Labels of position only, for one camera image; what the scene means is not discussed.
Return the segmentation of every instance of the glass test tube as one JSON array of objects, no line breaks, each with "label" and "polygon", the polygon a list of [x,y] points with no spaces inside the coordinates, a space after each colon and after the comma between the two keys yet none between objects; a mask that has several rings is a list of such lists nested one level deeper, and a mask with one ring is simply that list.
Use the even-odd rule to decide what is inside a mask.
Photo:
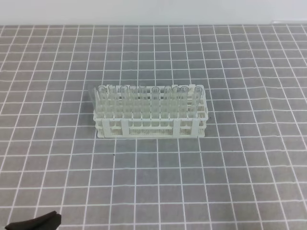
[{"label": "glass test tube", "polygon": [[187,86],[180,88],[179,117],[181,118],[187,118],[188,92],[189,88]]},{"label": "glass test tube", "polygon": [[179,99],[180,99],[180,88],[178,86],[175,86],[172,90],[172,100],[171,100],[171,108],[170,108],[171,118],[178,117]]},{"label": "glass test tube", "polygon": [[[130,91],[130,100],[132,105],[132,113],[133,118],[140,119],[141,118],[141,105],[139,100],[138,89],[135,85],[131,85],[129,87]],[[140,122],[134,122],[135,126],[141,126]]]},{"label": "glass test tube", "polygon": [[101,118],[106,116],[106,118],[109,118],[110,115],[107,116],[107,113],[109,113],[109,110],[107,109],[108,106],[108,99],[107,99],[107,89],[105,86],[99,86],[98,87],[98,95],[100,98],[100,105],[101,105]]},{"label": "glass test tube", "polygon": [[198,106],[201,101],[202,88],[200,86],[196,86],[194,88],[194,93],[192,97],[192,105],[189,110],[189,117],[195,118],[197,115]]},{"label": "glass test tube", "polygon": [[[165,86],[163,100],[161,101],[161,118],[168,118],[171,104],[172,87]],[[168,122],[161,122],[161,126],[167,126]]]},{"label": "glass test tube", "polygon": [[152,118],[157,119],[159,118],[160,114],[160,89],[159,87],[152,88]]},{"label": "glass test tube", "polygon": [[125,118],[131,118],[131,107],[130,107],[130,99],[129,99],[129,88],[127,85],[123,85],[120,88],[122,108]]},{"label": "glass test tube", "polygon": [[[148,101],[147,87],[140,86],[140,95],[141,95],[141,104],[142,104],[142,118],[149,119],[150,118],[150,104]],[[149,126],[149,122],[143,122],[143,126]]]},{"label": "glass test tube", "polygon": [[117,89],[114,85],[109,85],[109,99],[110,99],[110,105],[112,108],[112,112],[114,114],[115,118],[121,118],[121,108],[119,104],[119,95],[117,94]]},{"label": "glass test tube", "polygon": [[93,93],[95,97],[95,112],[96,112],[96,117],[97,118],[103,118],[103,107],[102,107],[102,102],[98,93],[98,90],[96,87],[93,88]]}]

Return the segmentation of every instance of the gray grid mat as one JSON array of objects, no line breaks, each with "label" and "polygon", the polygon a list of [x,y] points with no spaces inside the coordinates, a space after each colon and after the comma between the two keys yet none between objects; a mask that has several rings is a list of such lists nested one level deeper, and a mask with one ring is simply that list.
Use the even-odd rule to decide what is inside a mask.
[{"label": "gray grid mat", "polygon": [[[0,226],[307,229],[306,31],[0,27]],[[207,137],[97,139],[86,85],[141,82],[204,85]]]}]

